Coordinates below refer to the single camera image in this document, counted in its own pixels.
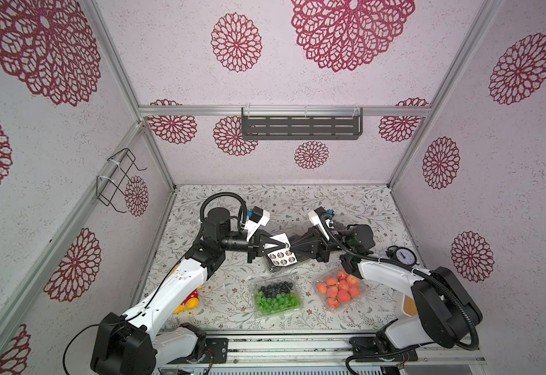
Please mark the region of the white sticker label sheet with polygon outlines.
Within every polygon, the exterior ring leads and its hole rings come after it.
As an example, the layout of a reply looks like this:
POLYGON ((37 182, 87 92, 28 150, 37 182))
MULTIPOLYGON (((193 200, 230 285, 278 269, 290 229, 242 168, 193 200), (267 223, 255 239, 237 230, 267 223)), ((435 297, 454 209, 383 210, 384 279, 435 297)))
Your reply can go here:
POLYGON ((290 249, 286 250, 285 252, 270 252, 267 254, 267 258, 271 261, 271 264, 274 267, 290 267, 298 264, 293 252, 290 249))

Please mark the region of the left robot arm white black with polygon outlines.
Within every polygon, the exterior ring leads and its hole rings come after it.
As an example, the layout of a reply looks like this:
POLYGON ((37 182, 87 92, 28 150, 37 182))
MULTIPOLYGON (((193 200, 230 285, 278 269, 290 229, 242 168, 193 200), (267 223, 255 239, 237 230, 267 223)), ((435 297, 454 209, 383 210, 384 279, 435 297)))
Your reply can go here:
POLYGON ((97 326, 90 369, 97 374, 152 374, 163 365, 185 359, 198 362, 206 357, 207 335, 183 323, 163 334, 161 329, 192 292, 211 278, 228 251, 242 252, 249 260, 270 252, 290 250, 286 234, 270 236, 260 227, 268 214, 256 208, 240 218, 233 231, 230 212, 211 209, 201 218, 199 236, 172 272, 148 297, 121 315, 109 313, 97 326))

